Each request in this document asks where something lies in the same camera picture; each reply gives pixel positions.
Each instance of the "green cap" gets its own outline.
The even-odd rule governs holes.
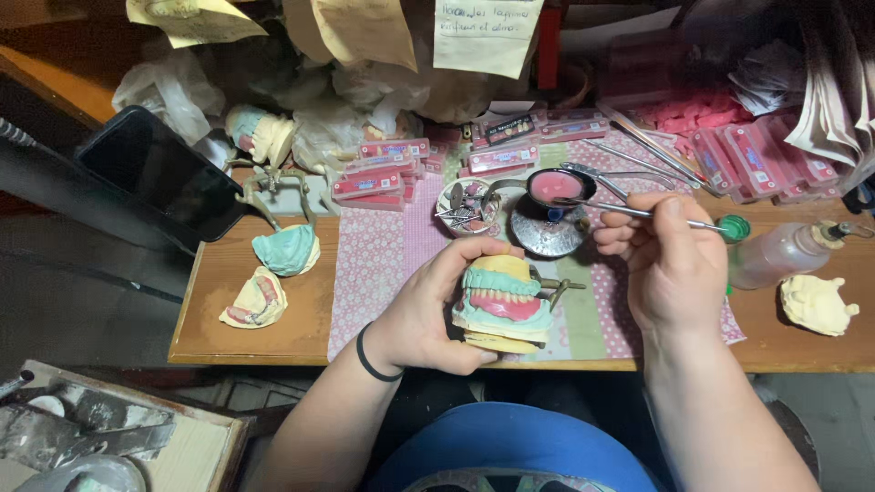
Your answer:
[[[726,244],[742,242],[751,234],[751,223],[741,215],[724,215],[717,219],[717,226],[726,229],[720,233]]]

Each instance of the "spray bottle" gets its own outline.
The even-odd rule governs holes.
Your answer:
[[[875,231],[850,222],[789,222],[729,249],[729,284],[759,289],[783,278],[817,270],[844,246],[844,237],[871,238]]]

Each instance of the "smartphone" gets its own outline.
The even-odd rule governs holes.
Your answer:
[[[201,241],[216,241],[249,207],[235,199],[243,194],[240,185],[140,106],[113,116],[74,159],[172,234],[182,228]]]

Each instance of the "paper stack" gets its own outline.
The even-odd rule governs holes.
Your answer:
[[[808,74],[799,124],[785,141],[836,161],[844,194],[875,171],[875,11],[868,0],[794,9]]]

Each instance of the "plaster model with teeth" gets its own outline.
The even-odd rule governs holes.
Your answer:
[[[531,278],[525,260],[477,258],[462,277],[462,289],[452,323],[465,329],[467,343],[514,354],[544,348],[553,320],[550,302],[535,297],[541,284]]]

